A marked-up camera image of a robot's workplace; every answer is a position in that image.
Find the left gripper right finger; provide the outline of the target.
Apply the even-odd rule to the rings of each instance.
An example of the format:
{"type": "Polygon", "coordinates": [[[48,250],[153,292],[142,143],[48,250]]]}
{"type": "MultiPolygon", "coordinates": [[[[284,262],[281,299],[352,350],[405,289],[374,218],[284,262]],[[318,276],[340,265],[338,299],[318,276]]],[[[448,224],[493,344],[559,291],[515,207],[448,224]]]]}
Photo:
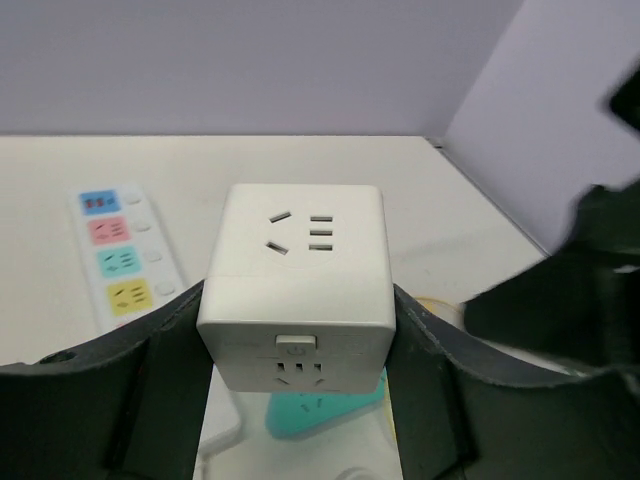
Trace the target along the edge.
{"type": "Polygon", "coordinates": [[[507,355],[394,291],[387,378],[407,479],[635,479],[639,372],[567,375],[507,355]]]}

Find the white colourful power strip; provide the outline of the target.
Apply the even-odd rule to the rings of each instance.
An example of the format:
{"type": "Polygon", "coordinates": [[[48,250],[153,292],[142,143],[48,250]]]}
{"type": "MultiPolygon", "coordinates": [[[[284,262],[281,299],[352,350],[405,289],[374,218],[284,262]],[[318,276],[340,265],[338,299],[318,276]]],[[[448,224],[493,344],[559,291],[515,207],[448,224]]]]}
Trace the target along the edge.
{"type": "Polygon", "coordinates": [[[75,189],[68,204],[99,333],[187,289],[161,222],[138,185],[75,189]]]}

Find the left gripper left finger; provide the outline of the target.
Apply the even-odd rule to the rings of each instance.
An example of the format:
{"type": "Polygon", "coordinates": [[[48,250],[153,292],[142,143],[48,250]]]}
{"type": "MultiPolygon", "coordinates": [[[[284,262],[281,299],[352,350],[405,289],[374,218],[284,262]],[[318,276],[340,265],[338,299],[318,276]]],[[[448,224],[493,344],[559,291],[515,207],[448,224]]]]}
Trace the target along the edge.
{"type": "Polygon", "coordinates": [[[4,479],[190,479],[213,361],[204,285],[34,364],[1,368],[4,479]]]}

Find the white cube socket adapter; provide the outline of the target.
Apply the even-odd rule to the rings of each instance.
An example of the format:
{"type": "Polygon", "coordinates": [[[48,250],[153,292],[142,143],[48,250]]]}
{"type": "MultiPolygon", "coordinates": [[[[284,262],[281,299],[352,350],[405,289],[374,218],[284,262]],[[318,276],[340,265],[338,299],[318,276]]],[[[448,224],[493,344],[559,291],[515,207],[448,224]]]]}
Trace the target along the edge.
{"type": "Polygon", "coordinates": [[[396,330],[381,191],[231,187],[197,328],[233,391],[373,392],[396,330]]]}

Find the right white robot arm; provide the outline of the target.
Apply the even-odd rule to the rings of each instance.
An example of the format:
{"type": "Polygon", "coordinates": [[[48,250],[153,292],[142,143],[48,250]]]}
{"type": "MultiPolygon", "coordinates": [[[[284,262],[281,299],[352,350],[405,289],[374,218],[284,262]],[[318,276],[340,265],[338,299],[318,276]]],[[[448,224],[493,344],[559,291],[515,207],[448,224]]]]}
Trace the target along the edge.
{"type": "Polygon", "coordinates": [[[468,333],[639,390],[639,182],[593,185],[559,249],[467,302],[468,333]]]}

